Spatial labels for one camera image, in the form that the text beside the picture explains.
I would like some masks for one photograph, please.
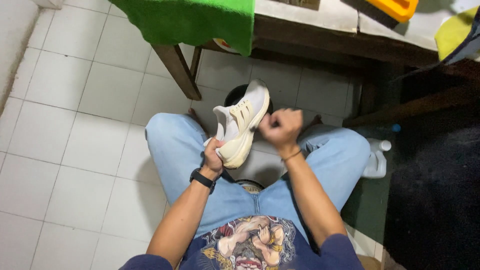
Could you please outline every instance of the white sneaker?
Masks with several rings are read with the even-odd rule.
[[[254,130],[267,112],[270,94],[267,85],[255,79],[250,82],[245,95],[237,105],[216,106],[213,112],[218,120],[216,139],[225,144],[216,150],[228,169],[240,167],[252,147]]]

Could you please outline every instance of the light blue jeans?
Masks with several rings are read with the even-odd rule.
[[[173,202],[190,184],[191,172],[203,162],[207,140],[200,125],[189,115],[159,113],[145,128],[148,148],[162,181],[168,202]],[[316,125],[299,138],[306,160],[330,200],[340,211],[360,178],[370,146],[356,132],[328,125]],[[291,220],[307,239],[289,185],[288,174],[259,194],[250,194],[240,185],[217,180],[208,198],[195,237],[236,218],[269,215]]]

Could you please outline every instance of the bare foot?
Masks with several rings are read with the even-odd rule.
[[[302,135],[307,129],[309,129],[309,128],[313,127],[314,125],[317,125],[317,124],[323,124],[322,116],[320,114],[315,115],[315,117],[310,122],[310,124],[306,125],[305,127],[303,127],[301,129],[301,131],[299,133],[299,136]]]
[[[188,109],[188,113],[192,116],[192,118],[195,120],[195,122],[197,122],[200,127],[204,130],[205,132],[205,135],[207,136],[207,138],[210,138],[210,135],[207,131],[207,129],[205,128],[205,126],[202,124],[202,121],[200,121],[200,118],[198,118],[198,115],[197,113],[195,112],[195,110],[193,108],[190,108]]]

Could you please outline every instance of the white plastic bottle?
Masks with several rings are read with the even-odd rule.
[[[392,144],[389,141],[372,138],[367,138],[367,141],[370,143],[370,157],[362,177],[383,178],[387,172],[387,160],[384,157],[384,151],[390,150]]]

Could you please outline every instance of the green towel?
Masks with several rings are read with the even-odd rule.
[[[241,55],[252,50],[254,0],[110,0],[150,44],[198,46],[224,39]]]

